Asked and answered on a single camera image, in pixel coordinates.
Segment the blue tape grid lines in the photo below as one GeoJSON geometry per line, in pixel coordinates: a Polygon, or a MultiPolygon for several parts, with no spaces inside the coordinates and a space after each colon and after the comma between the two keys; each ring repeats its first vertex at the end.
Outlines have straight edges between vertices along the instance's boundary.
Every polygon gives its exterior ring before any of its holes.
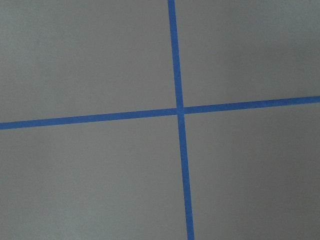
{"type": "Polygon", "coordinates": [[[129,111],[129,112],[116,112],[116,113],[106,113],[106,114],[2,122],[0,124],[0,128],[1,130],[26,129],[26,128],[35,128],[35,127],[176,116],[177,127],[178,127],[178,137],[179,137],[179,152],[180,152],[181,173],[182,173],[186,233],[187,233],[187,239],[193,240],[195,239],[195,232],[194,232],[192,192],[191,192],[191,185],[190,185],[190,168],[189,168],[189,160],[188,160],[185,116],[190,114],[200,114],[200,113],[214,113],[214,112],[225,112],[225,111],[229,112],[229,111],[236,111],[236,110],[318,104],[320,102],[320,97],[304,96],[304,97],[268,99],[268,100],[258,100],[258,101],[185,106],[184,97],[183,97],[183,84],[182,84],[182,76],[181,76],[180,50],[179,50],[179,38],[178,38],[175,1],[169,0],[167,2],[167,7],[168,7],[170,44],[171,44],[174,90],[175,90],[175,101],[176,101],[175,108],[163,108],[163,109],[151,109],[151,110],[140,110],[140,111],[129,111]]]}

